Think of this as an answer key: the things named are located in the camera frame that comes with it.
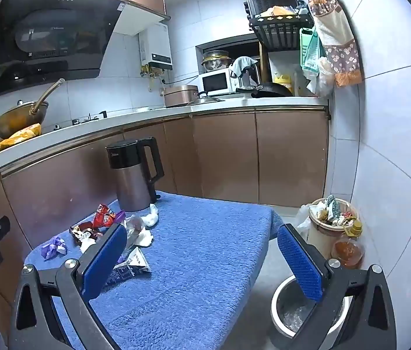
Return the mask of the purple candy wrapper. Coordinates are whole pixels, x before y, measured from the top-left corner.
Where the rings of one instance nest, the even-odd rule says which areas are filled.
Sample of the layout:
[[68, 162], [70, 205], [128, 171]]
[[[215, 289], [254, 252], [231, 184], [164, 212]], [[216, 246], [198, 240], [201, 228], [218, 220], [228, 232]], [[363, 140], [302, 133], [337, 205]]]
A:
[[56, 258], [59, 255], [67, 254], [66, 242], [58, 235], [54, 236], [41, 248], [41, 256], [45, 261]]

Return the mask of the dark red foil wrapper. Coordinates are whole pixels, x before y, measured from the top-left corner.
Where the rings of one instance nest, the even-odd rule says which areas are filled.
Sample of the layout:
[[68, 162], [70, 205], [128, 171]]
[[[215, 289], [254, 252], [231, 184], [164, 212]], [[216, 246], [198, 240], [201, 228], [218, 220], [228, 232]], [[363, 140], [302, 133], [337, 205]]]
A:
[[69, 228], [69, 233], [72, 236], [73, 242], [78, 246], [91, 246], [103, 236], [103, 233], [96, 227], [93, 227], [90, 221], [72, 225]]

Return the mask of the white printed wrapper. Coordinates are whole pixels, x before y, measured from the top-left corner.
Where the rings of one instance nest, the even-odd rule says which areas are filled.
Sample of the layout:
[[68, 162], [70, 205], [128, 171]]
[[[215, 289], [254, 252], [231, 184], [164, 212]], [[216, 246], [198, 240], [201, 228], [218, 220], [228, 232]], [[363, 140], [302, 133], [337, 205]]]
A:
[[134, 247], [129, 254], [116, 264], [106, 280], [106, 287], [112, 287], [136, 276], [151, 273], [151, 267], [139, 247]]

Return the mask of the red snack bag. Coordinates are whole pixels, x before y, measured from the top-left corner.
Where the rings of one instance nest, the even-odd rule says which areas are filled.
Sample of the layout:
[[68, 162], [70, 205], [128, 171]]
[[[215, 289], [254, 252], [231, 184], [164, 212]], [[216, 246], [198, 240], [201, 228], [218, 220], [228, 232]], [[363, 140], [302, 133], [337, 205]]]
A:
[[116, 213], [108, 205], [100, 204], [92, 221], [94, 229], [109, 228], [116, 220]]

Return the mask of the clear plastic bag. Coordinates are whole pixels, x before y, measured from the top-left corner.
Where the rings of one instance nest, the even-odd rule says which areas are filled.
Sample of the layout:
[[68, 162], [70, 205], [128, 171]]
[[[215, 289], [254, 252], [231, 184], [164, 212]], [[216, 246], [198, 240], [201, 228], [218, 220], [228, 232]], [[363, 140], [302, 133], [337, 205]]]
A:
[[132, 215], [122, 222], [123, 227], [126, 230], [126, 246], [125, 250], [128, 251], [131, 247], [135, 245], [139, 235], [144, 229], [144, 221], [141, 217], [137, 215]]

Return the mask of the white metal trash bin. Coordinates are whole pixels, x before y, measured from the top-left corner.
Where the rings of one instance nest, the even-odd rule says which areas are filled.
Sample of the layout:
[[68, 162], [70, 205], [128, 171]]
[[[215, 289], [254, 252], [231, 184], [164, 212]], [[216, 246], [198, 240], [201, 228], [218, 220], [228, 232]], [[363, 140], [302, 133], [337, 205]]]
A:
[[[330, 327], [320, 349], [330, 349], [341, 330], [349, 312], [351, 297], [344, 297], [341, 309], [333, 325]], [[314, 308], [315, 301], [309, 300], [302, 292], [295, 276], [285, 279], [273, 293], [270, 305], [270, 316], [273, 325], [269, 330], [271, 343], [277, 349], [287, 349], [294, 335], [300, 330], [309, 313]]]

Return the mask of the amber oil bottle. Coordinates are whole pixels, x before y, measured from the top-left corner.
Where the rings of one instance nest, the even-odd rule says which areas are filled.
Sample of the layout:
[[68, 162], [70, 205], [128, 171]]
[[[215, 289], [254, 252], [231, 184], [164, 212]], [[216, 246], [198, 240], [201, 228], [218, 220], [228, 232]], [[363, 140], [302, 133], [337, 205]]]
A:
[[354, 220], [352, 224], [344, 230], [344, 234], [333, 244], [330, 256], [341, 262], [347, 269], [358, 269], [361, 267], [365, 254], [365, 243], [363, 224], [359, 220]]

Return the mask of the full beige waste basket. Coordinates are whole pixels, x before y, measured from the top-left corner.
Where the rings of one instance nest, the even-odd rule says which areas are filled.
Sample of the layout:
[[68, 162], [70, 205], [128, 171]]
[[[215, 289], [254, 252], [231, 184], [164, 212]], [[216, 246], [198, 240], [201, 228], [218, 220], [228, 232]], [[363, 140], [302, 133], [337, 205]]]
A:
[[359, 215], [349, 202], [330, 195], [309, 205], [308, 218], [311, 227], [307, 241], [315, 246], [324, 258], [328, 258], [333, 244], [344, 235]]

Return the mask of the blue towel mat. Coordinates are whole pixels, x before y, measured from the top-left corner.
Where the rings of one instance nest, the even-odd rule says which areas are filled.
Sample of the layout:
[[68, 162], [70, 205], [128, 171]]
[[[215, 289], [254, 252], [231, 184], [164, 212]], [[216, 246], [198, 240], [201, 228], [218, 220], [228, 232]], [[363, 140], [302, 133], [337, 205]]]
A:
[[121, 349], [218, 349], [282, 220], [270, 207], [162, 193], [150, 271], [91, 306]]

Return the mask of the black steel electric kettle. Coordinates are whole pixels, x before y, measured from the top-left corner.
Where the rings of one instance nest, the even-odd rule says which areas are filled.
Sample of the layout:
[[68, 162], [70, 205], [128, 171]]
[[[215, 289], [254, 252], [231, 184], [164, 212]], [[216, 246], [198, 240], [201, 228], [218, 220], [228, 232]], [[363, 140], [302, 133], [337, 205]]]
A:
[[163, 178], [157, 140], [145, 137], [124, 140], [106, 147], [121, 210], [141, 211], [160, 198], [155, 183]]

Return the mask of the yellow snack bag on counter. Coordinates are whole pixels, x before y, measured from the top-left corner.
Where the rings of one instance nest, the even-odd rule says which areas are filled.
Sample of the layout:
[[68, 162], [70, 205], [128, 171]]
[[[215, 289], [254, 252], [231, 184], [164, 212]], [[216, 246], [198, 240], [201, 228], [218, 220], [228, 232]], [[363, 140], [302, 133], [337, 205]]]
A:
[[12, 146], [18, 145], [19, 143], [27, 141], [31, 138], [40, 136], [41, 134], [42, 127], [40, 123], [36, 123], [24, 129], [18, 130], [9, 138], [0, 141], [0, 152]]

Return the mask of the white microwave oven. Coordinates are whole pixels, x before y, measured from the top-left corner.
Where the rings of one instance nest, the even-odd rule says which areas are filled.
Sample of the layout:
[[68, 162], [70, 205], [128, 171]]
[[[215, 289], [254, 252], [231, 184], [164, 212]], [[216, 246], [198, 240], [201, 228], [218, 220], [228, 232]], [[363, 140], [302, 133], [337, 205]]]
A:
[[201, 74], [198, 78], [198, 89], [209, 97], [215, 97], [236, 92], [236, 83], [231, 77], [231, 70], [223, 68]]

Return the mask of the floral hanging apron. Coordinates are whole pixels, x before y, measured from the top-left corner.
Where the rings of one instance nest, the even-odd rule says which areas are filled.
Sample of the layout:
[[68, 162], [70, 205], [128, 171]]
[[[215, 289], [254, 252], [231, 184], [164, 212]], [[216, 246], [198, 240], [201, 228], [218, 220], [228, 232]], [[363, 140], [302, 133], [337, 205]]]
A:
[[338, 0], [308, 0], [317, 34], [338, 87], [362, 81], [360, 56], [349, 20]]

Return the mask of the green hanging bag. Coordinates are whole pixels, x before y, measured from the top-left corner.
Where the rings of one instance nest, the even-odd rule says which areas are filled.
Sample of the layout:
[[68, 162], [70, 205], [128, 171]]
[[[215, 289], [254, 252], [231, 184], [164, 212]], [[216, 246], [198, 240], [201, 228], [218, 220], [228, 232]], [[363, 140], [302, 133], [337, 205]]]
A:
[[319, 59], [325, 54], [315, 28], [300, 29], [300, 67], [311, 77], [319, 75]]

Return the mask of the black dish rack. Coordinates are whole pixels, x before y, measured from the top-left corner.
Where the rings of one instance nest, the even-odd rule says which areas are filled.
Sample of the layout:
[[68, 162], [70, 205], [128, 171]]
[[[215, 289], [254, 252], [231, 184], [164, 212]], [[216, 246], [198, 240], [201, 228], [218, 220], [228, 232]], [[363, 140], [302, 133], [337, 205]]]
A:
[[300, 31], [314, 25], [303, 0], [246, 0], [244, 9], [250, 29], [267, 51], [296, 51]]

